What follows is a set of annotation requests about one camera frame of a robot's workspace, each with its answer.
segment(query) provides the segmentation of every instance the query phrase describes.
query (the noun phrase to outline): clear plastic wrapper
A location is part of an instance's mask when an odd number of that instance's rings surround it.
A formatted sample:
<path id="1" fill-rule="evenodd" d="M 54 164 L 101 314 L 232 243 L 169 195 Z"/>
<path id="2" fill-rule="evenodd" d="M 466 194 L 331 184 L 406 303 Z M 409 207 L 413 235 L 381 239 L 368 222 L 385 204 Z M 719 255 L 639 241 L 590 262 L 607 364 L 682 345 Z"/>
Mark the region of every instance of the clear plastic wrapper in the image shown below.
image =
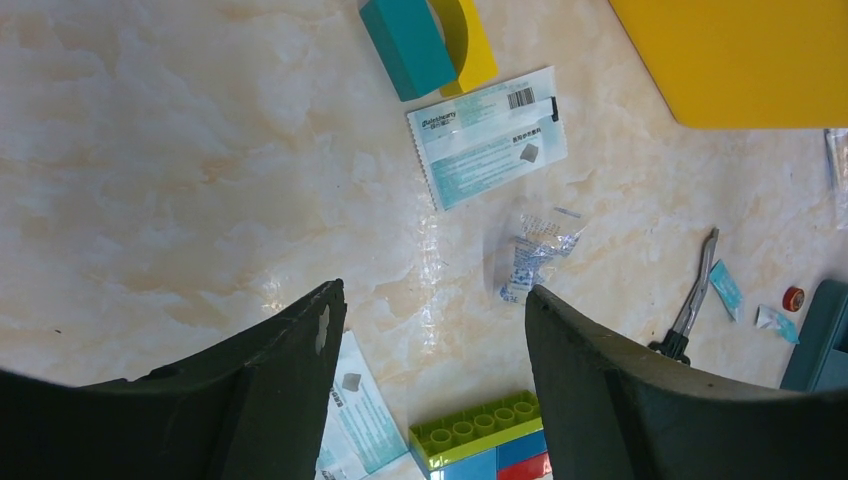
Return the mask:
<path id="1" fill-rule="evenodd" d="M 795 345 L 801 343 L 795 324 L 782 313 L 765 305 L 760 305 L 757 311 L 757 328 L 775 330 L 787 342 Z"/>
<path id="2" fill-rule="evenodd" d="M 836 228 L 848 229 L 848 128 L 824 131 L 828 175 L 836 206 Z"/>
<path id="3" fill-rule="evenodd" d="M 512 258 L 501 263 L 496 278 L 497 296 L 506 302 L 524 305 L 534 285 L 549 280 L 559 268 L 559 260 L 571 255 L 586 228 L 587 218 L 577 212 L 553 207 L 526 208 L 512 235 Z"/>

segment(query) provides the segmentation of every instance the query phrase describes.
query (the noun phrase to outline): green lego brick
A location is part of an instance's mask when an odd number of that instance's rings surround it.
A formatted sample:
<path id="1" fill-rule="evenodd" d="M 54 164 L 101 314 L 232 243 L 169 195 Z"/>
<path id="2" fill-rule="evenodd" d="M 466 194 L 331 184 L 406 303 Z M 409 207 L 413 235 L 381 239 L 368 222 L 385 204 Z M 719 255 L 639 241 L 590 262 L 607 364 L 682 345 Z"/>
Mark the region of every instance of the green lego brick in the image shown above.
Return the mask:
<path id="1" fill-rule="evenodd" d="M 409 428 L 409 441 L 432 472 L 542 430 L 539 399 L 523 391 Z"/>

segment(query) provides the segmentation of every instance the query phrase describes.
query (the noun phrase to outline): building block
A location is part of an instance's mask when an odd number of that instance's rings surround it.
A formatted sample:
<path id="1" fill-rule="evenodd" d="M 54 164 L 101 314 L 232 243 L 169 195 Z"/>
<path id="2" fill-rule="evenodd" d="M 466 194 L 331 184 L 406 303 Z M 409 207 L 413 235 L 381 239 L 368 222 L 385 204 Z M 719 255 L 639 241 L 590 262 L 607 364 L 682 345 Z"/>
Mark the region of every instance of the building block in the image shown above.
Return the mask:
<path id="1" fill-rule="evenodd" d="M 505 443 L 497 448 L 498 470 L 519 464 L 528 458 L 538 457 L 548 451 L 545 432 L 536 432 Z"/>
<path id="2" fill-rule="evenodd" d="M 496 480 L 497 454 L 494 450 L 452 463 L 442 470 L 431 472 L 429 480 Z"/>
<path id="3" fill-rule="evenodd" d="M 426 0 L 370 0 L 359 15 L 401 101 L 457 79 Z"/>
<path id="4" fill-rule="evenodd" d="M 524 391 L 412 426 L 409 441 L 418 465 L 430 478 L 432 472 L 488 451 L 495 456 L 497 466 L 498 447 L 540 432 L 539 400 L 532 392 Z M 515 451 L 522 448 L 528 451 L 523 443 Z"/>
<path id="5" fill-rule="evenodd" d="M 445 97 L 470 92 L 495 78 L 498 65 L 474 0 L 430 0 L 442 23 L 456 81 L 442 87 Z"/>
<path id="6" fill-rule="evenodd" d="M 552 472 L 547 453 L 499 470 L 497 480 L 537 480 Z"/>

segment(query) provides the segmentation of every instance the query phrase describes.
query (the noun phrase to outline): dark green object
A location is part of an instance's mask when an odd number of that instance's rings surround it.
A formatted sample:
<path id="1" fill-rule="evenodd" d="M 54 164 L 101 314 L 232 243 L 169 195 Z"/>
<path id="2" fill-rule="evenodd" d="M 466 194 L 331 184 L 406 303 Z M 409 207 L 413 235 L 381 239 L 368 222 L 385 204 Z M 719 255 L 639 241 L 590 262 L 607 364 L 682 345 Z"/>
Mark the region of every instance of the dark green object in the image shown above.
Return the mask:
<path id="1" fill-rule="evenodd" d="M 848 387 L 848 284 L 825 280 L 816 289 L 780 388 L 821 392 Z"/>
<path id="2" fill-rule="evenodd" d="M 134 382 L 70 388 L 0 372 L 0 478 L 313 480 L 342 287 L 327 282 Z"/>
<path id="3" fill-rule="evenodd" d="M 845 478 L 848 391 L 712 375 L 536 286 L 525 330 L 554 479 Z"/>

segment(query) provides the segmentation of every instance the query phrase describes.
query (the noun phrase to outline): white paper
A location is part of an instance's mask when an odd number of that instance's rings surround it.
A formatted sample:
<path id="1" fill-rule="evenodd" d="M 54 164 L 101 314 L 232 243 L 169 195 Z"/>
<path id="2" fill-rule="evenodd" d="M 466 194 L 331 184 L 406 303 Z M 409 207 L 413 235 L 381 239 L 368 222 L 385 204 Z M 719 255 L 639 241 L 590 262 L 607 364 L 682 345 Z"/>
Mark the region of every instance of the white paper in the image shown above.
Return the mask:
<path id="1" fill-rule="evenodd" d="M 360 480 L 407 452 L 377 383 L 345 332 L 330 390 L 315 480 Z"/>

